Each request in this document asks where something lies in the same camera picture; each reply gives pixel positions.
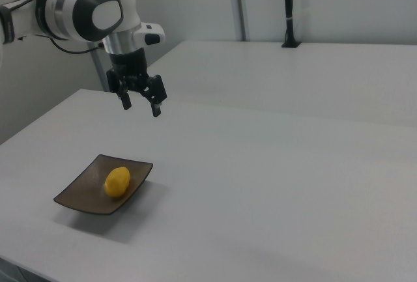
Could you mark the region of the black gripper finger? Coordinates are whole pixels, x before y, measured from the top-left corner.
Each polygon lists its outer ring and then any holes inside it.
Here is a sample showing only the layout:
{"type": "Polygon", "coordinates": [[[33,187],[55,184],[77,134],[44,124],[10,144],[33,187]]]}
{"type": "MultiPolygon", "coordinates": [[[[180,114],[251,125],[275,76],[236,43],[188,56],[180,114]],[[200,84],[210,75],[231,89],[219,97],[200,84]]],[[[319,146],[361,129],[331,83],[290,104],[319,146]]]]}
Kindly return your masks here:
{"type": "Polygon", "coordinates": [[[142,92],[151,104],[151,110],[153,117],[158,117],[161,114],[162,102],[167,98],[167,93],[160,75],[148,77],[145,80],[145,88],[142,92]]]}
{"type": "Polygon", "coordinates": [[[109,91],[118,96],[118,98],[122,102],[124,110],[130,109],[132,104],[130,101],[128,88],[126,86],[125,80],[123,78],[120,78],[119,75],[113,69],[108,70],[106,72],[106,76],[108,79],[109,91]]]}

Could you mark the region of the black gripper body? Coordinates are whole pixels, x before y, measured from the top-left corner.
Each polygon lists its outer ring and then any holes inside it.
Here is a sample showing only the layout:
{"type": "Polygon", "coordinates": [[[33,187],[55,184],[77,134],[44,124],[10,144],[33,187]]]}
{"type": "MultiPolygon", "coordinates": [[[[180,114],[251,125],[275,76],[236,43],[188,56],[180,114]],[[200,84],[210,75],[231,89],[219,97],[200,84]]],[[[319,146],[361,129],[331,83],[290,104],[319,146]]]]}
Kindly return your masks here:
{"type": "Polygon", "coordinates": [[[143,91],[147,74],[145,50],[140,48],[128,54],[110,54],[112,68],[126,82],[129,91],[143,91]]]}

